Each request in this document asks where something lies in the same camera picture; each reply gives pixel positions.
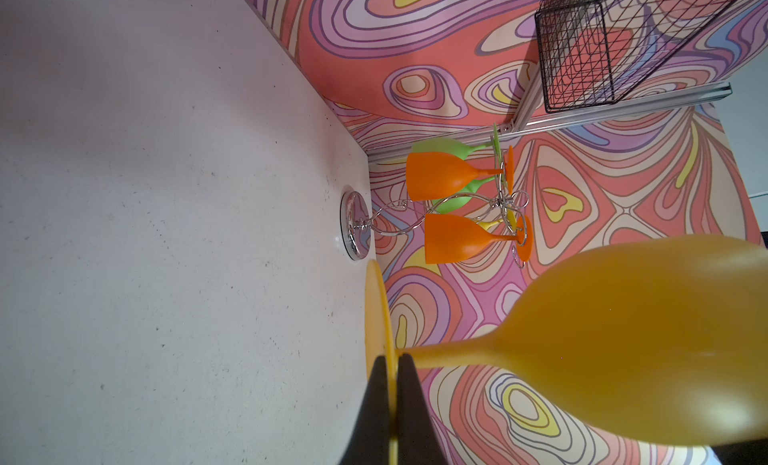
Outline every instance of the yellow wine glass stem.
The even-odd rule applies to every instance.
[[[493,333],[467,340],[447,341],[437,345],[403,348],[398,356],[413,357],[416,368],[461,367],[462,365],[498,364]]]

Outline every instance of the round chrome base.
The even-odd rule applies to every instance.
[[[349,191],[341,198],[341,237],[352,260],[362,260],[371,249],[370,216],[359,192]]]

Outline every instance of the white tabletop surface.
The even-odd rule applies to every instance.
[[[0,0],[0,463],[335,463],[364,153],[243,0]]]

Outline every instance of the wire basket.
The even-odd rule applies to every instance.
[[[615,104],[736,0],[542,0],[547,112]]]

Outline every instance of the psychedelic patterned wall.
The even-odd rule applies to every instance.
[[[585,249],[685,233],[762,243],[712,105],[534,134],[505,146],[514,147],[515,188],[531,194],[532,260],[520,270],[509,246],[496,244],[463,263],[427,265],[422,230],[377,236],[398,347],[462,340],[494,328],[531,280]],[[480,168],[492,164],[487,152],[471,160]],[[403,162],[372,167],[375,208],[406,197]],[[492,187],[486,184],[481,193]],[[456,213],[470,216],[478,206],[469,202]],[[388,214],[378,225],[399,227],[412,219]],[[541,333],[545,340],[546,324]],[[663,447],[593,429],[511,371],[458,367],[420,371],[420,377],[451,463],[718,463],[708,448]]]
[[[538,62],[539,0],[248,1],[366,150],[509,121]],[[740,0],[634,95],[724,78],[767,24]]]

